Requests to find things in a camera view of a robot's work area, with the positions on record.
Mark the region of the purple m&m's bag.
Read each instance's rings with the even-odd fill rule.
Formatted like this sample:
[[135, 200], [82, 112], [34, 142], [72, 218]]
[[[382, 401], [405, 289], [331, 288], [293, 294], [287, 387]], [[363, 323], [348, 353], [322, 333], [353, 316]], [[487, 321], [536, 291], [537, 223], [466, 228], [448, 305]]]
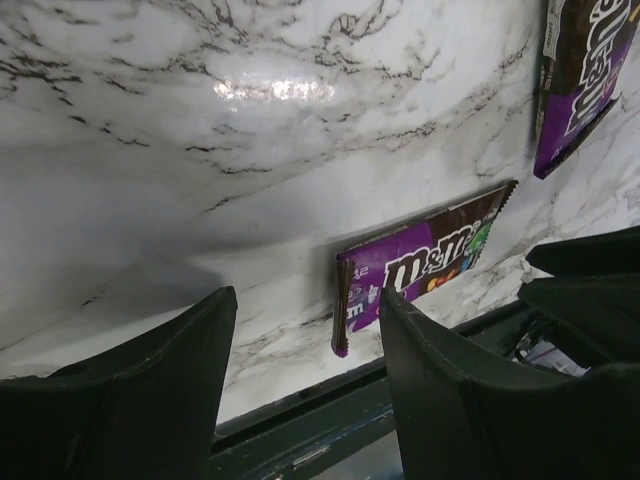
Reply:
[[516, 189], [507, 180], [465, 201], [389, 227], [336, 254], [331, 349], [344, 358], [348, 335], [376, 322], [387, 288], [412, 302], [472, 269], [492, 225]]
[[544, 179], [616, 105], [639, 24], [633, 0], [549, 1], [540, 65], [533, 174]]

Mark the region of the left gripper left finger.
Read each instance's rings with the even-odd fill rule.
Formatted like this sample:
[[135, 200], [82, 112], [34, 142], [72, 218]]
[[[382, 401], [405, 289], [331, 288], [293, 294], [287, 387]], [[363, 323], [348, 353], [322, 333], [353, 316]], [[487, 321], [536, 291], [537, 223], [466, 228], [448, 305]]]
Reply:
[[205, 478], [236, 313], [223, 287], [48, 377], [2, 381], [2, 478]]

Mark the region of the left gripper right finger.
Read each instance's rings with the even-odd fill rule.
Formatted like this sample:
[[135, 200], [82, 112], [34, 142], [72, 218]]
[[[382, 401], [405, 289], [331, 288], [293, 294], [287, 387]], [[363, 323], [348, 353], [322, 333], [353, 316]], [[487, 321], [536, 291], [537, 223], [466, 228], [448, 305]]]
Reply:
[[580, 377], [524, 366], [380, 300], [384, 357], [408, 479], [635, 479], [639, 368]]

